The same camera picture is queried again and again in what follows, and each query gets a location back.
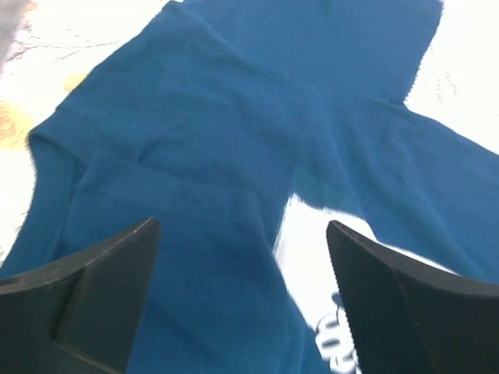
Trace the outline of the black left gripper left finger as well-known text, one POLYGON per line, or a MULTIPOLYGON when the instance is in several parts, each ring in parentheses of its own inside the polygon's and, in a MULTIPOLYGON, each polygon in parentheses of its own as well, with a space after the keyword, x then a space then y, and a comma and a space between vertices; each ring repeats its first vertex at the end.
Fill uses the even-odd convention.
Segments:
POLYGON ((124 373, 159 249, 154 218, 1 280, 1 371, 124 373))

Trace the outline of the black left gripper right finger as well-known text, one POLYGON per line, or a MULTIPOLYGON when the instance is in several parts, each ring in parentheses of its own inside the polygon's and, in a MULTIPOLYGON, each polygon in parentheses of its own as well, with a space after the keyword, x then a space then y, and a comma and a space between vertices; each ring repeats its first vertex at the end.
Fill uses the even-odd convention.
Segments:
POLYGON ((338 221, 329 256, 364 373, 496 373, 498 286, 371 241, 338 221))

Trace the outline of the blue Mickey print t-shirt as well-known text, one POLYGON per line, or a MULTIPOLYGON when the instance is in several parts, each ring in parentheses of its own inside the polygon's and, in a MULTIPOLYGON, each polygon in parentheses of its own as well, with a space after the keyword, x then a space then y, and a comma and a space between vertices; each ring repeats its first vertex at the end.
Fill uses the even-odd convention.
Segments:
POLYGON ((498 280, 498 156, 405 106, 439 1, 168 2, 29 135, 9 277, 149 217, 131 373, 329 373, 274 246, 289 199, 498 280))

